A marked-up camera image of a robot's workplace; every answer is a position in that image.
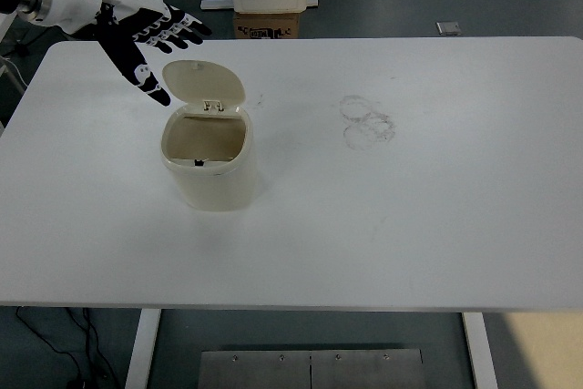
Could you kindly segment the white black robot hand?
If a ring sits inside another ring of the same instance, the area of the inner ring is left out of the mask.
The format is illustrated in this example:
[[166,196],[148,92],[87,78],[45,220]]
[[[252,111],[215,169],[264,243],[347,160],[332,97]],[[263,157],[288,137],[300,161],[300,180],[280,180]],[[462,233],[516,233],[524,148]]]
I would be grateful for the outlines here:
[[171,98],[138,46],[169,54],[211,34],[198,18],[164,0],[51,0],[43,23],[96,40],[122,77],[165,107]]

